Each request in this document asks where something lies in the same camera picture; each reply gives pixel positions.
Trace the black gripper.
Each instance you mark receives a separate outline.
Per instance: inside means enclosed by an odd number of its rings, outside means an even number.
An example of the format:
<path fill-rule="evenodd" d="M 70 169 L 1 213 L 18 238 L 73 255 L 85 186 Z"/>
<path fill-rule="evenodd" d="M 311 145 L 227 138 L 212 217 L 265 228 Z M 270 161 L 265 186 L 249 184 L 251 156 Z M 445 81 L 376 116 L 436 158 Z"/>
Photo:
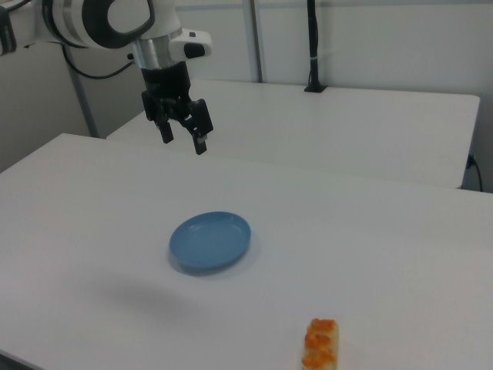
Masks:
<path fill-rule="evenodd" d="M 205 153 L 206 138 L 213 131 L 213 123 L 204 99 L 191 102 L 186 63 L 165 69 L 142 69 L 141 72 L 146 84 L 146 90 L 142 92 L 146 118 L 155 123 L 163 142 L 173 140 L 169 119 L 174 119 L 192 136 L 196 154 Z"/>

